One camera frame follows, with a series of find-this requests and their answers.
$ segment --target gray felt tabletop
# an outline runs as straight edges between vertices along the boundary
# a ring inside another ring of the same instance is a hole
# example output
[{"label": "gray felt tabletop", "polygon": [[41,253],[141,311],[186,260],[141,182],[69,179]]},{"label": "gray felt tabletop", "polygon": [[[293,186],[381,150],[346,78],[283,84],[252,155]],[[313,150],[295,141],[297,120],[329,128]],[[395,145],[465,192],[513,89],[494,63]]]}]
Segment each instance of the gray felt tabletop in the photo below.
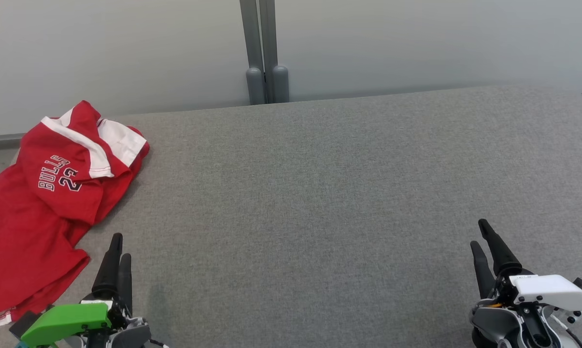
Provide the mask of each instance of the gray felt tabletop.
[{"label": "gray felt tabletop", "polygon": [[482,87],[116,120],[152,150],[79,243],[92,261],[59,303],[88,293],[121,232],[134,311],[172,348],[470,348],[479,218],[528,269],[582,277],[582,95]]}]

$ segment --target white wall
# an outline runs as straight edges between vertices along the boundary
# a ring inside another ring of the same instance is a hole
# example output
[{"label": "white wall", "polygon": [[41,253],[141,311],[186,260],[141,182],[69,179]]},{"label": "white wall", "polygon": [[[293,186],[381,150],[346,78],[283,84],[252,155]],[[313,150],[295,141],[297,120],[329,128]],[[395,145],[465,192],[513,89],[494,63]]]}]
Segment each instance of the white wall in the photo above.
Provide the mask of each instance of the white wall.
[{"label": "white wall", "polygon": [[238,0],[0,0],[0,134],[82,99],[103,115],[249,104]]},{"label": "white wall", "polygon": [[582,92],[582,0],[276,0],[291,101],[487,84]]}]

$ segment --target bulls jersey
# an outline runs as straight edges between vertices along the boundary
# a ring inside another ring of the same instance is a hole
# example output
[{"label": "bulls jersey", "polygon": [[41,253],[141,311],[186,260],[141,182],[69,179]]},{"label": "bulls jersey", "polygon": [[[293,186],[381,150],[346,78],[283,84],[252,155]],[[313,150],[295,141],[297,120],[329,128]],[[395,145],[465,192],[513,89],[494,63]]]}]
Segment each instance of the bulls jersey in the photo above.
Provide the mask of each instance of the bulls jersey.
[{"label": "bulls jersey", "polygon": [[0,326],[46,309],[88,263],[76,243],[125,194],[149,152],[138,130],[82,101],[44,117],[0,174]]}]

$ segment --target black cable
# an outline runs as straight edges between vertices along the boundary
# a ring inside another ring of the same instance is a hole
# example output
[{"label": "black cable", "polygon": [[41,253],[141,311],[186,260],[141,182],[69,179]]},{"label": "black cable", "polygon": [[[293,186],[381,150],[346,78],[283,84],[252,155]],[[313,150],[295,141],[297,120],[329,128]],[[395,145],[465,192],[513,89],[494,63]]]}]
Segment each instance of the black cable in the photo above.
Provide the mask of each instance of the black cable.
[{"label": "black cable", "polygon": [[151,342],[152,344],[154,344],[156,346],[161,346],[161,347],[164,347],[165,346],[165,344],[163,344],[162,342],[156,341],[154,339],[149,339],[149,342]]},{"label": "black cable", "polygon": [[573,334],[570,329],[567,329],[565,332],[567,332],[572,337],[572,339],[574,339],[576,341],[576,344],[578,344],[578,346],[580,348],[582,348],[582,342],[581,342],[581,340],[579,340],[578,337],[576,337],[576,335]]}]

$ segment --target white sleeve trim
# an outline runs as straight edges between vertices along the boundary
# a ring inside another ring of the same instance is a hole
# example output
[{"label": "white sleeve trim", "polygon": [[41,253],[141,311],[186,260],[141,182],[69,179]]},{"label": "white sleeve trim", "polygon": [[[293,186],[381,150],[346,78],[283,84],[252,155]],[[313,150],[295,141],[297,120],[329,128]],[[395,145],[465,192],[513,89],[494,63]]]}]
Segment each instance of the white sleeve trim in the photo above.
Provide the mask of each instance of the white sleeve trim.
[{"label": "white sleeve trim", "polygon": [[110,146],[113,155],[126,167],[132,165],[141,148],[147,142],[137,132],[109,119],[104,119],[99,123],[98,133],[99,137]]},{"label": "white sleeve trim", "polygon": [[12,314],[9,310],[0,313],[0,326],[10,324],[12,322]]},{"label": "white sleeve trim", "polygon": [[74,110],[74,108],[71,108],[68,112],[64,113],[63,116],[59,117],[62,126],[67,127],[70,125],[70,122],[72,121],[72,110]]},{"label": "white sleeve trim", "polygon": [[[66,115],[68,115],[67,122],[69,123],[72,112],[66,113],[61,118],[65,117]],[[106,157],[104,149],[101,148],[101,146],[99,146],[98,144],[94,143],[94,141],[92,141],[88,137],[82,135],[81,133],[76,132],[75,130],[70,130],[70,128],[66,128],[63,125],[65,121],[66,119],[63,120],[52,119],[49,117],[44,117],[44,119],[42,119],[42,123],[46,127],[48,127],[51,131],[59,133],[62,136],[65,136],[66,138],[72,140],[77,144],[84,146],[85,148],[87,148],[87,150],[89,150],[89,156],[91,161],[91,167],[89,168],[90,178],[94,179],[102,177],[108,178],[114,177],[113,173],[110,171],[110,163],[108,163],[108,159]]]}]

